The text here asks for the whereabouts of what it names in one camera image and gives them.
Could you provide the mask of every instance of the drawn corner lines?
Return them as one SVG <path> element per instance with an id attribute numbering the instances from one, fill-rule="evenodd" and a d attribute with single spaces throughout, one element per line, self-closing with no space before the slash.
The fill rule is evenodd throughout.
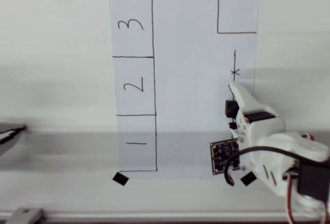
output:
<path id="1" fill-rule="evenodd" d="M 241 34 L 252 34 L 257 33 L 257 31 L 230 31 L 224 32 L 219 31 L 219 22 L 220 22 L 220 0 L 217 0 L 217 34 L 219 35 L 241 35 Z"/>

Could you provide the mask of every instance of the metal bracket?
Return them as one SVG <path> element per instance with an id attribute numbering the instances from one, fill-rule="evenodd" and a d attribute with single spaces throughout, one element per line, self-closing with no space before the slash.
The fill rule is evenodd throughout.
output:
<path id="1" fill-rule="evenodd" d="M 42 209 L 18 208 L 5 224 L 35 224 L 42 216 Z"/>

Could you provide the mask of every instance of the black tape piece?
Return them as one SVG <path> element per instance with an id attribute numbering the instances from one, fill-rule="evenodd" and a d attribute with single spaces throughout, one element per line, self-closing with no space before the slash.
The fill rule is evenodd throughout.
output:
<path id="1" fill-rule="evenodd" d="M 253 181 L 255 181 L 257 177 L 254 175 L 253 172 L 249 172 L 247 175 L 245 175 L 243 178 L 241 178 L 241 181 L 245 186 L 248 186 L 251 184 Z"/>
<path id="2" fill-rule="evenodd" d="M 117 172 L 112 180 L 114 180 L 115 182 L 120 183 L 122 186 L 124 186 L 127 183 L 127 181 L 129 180 L 129 178 L 126 177 L 125 175 L 121 174 L 120 172 Z"/>

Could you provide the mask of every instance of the black line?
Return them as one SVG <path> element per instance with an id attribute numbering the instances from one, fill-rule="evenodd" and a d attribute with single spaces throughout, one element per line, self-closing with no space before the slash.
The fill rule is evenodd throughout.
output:
<path id="1" fill-rule="evenodd" d="M 128 116 L 156 116 L 155 114 L 117 114 L 117 116 L 128 117 Z"/>
<path id="2" fill-rule="evenodd" d="M 158 170 L 123 170 L 119 172 L 124 173 L 124 172 L 135 172 L 135 171 L 158 171 Z"/>
<path id="3" fill-rule="evenodd" d="M 269 179 L 268 172 L 267 172 L 267 169 L 266 169 L 265 165 L 263 165 L 263 168 L 265 170 L 265 173 L 266 173 L 267 178 Z"/>
<path id="4" fill-rule="evenodd" d="M 152 34 L 153 34 L 153 63 L 154 63 L 154 104 L 155 104 L 155 151 L 156 151 L 156 171 L 158 171 L 157 162 L 157 109 L 156 109 L 156 67 L 155 67 L 155 43 L 154 43 L 154 0 L 151 0 L 151 23 L 152 23 Z"/>
<path id="5" fill-rule="evenodd" d="M 234 50 L 234 72 L 236 70 L 236 50 Z"/>
<path id="6" fill-rule="evenodd" d="M 273 175 L 273 172 L 271 171 L 270 174 L 272 175 L 272 178 L 273 178 L 273 181 L 274 181 L 275 186 L 277 186 L 277 184 L 276 184 L 276 180 L 275 180 L 275 177 L 274 177 L 274 175 Z"/>
<path id="7" fill-rule="evenodd" d="M 219 33 L 219 6 L 220 6 L 219 2 L 220 1 L 218 0 L 217 33 Z"/>
<path id="8" fill-rule="evenodd" d="M 138 144 L 138 145 L 147 145 L 147 143 L 126 143 L 126 144 Z"/>
<path id="9" fill-rule="evenodd" d="M 154 58 L 152 56 L 145 56 L 145 57 L 136 57 L 136 56 L 112 56 L 113 58 Z"/>
<path id="10" fill-rule="evenodd" d="M 244 33 L 257 33 L 257 32 L 218 32 L 220 35 L 241 35 Z"/>

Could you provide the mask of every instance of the white robotic arm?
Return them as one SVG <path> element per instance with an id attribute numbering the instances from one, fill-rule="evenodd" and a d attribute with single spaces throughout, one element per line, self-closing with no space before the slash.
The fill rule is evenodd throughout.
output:
<path id="1" fill-rule="evenodd" d="M 230 130 L 238 139 L 240 150 L 232 158 L 251 152 L 240 158 L 241 167 L 250 168 L 278 196 L 288 197 L 291 223 L 291 188 L 296 211 L 306 216 L 324 213 L 330 183 L 330 166 L 326 163 L 329 148 L 313 141 L 308 134 L 288 132 L 284 120 L 272 108 L 259 103 L 243 86 L 232 83 L 229 87 L 236 101 L 226 103 L 226 115 L 234 119 Z M 229 164 L 230 159 L 225 177 L 233 185 L 227 173 Z"/>

